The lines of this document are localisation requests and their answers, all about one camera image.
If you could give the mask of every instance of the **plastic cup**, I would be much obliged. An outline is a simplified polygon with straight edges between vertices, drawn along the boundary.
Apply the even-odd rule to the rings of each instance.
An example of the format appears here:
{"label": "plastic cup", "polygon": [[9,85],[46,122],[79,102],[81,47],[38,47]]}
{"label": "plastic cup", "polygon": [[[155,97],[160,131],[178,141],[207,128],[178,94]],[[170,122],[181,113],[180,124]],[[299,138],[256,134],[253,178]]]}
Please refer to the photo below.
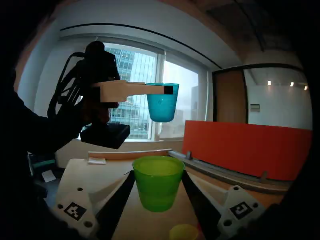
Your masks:
{"label": "plastic cup", "polygon": [[199,235],[197,228],[190,224],[180,224],[169,232],[170,240],[195,240]]}
{"label": "plastic cup", "polygon": [[139,197],[152,212],[170,209],[176,198],[184,163],[167,156],[146,156],[133,162]]}
{"label": "plastic cup", "polygon": [[173,94],[147,94],[150,118],[155,122],[170,122],[174,118],[179,84],[147,83],[146,85],[172,86]]}

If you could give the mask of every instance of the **green cup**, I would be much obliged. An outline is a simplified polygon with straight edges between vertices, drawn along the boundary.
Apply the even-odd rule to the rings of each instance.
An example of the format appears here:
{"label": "green cup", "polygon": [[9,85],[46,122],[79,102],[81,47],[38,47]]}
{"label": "green cup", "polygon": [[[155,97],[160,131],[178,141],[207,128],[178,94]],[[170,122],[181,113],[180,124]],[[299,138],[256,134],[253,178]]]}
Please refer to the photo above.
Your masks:
{"label": "green cup", "polygon": [[170,209],[176,198],[184,163],[167,156],[146,156],[133,162],[143,207],[152,212]]}

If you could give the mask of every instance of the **yellow cup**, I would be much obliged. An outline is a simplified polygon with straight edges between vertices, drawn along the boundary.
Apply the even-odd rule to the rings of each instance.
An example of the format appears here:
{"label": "yellow cup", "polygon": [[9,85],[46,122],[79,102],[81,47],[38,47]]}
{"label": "yellow cup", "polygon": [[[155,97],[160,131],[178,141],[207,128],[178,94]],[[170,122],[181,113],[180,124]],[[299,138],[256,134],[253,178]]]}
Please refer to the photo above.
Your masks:
{"label": "yellow cup", "polygon": [[170,240],[195,240],[199,232],[197,228],[190,224],[179,224],[174,226],[169,232]]}

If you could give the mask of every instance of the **office window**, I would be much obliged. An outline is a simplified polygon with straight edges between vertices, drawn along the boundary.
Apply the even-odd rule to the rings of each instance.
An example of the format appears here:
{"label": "office window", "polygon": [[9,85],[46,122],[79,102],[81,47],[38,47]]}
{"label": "office window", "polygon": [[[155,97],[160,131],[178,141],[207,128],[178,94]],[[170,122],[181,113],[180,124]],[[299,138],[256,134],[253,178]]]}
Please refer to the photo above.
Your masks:
{"label": "office window", "polygon": [[182,138],[186,120],[198,120],[198,73],[164,61],[162,82],[179,84],[179,91],[174,119],[157,124],[157,138]]}
{"label": "office window", "polygon": [[[152,83],[156,81],[156,53],[119,44],[105,43],[105,50],[116,56],[117,69],[121,80],[128,82]],[[128,139],[150,139],[150,120],[146,95],[129,96],[126,102],[112,109],[111,123],[130,125]]]}

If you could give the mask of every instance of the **wooden door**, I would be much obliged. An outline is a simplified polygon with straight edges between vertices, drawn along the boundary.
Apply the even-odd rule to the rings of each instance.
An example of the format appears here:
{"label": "wooden door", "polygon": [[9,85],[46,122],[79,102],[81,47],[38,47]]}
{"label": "wooden door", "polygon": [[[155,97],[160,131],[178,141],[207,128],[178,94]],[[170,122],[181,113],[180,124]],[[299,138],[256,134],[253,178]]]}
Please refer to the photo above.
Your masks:
{"label": "wooden door", "polygon": [[242,70],[214,73],[214,121],[248,123],[248,100]]}

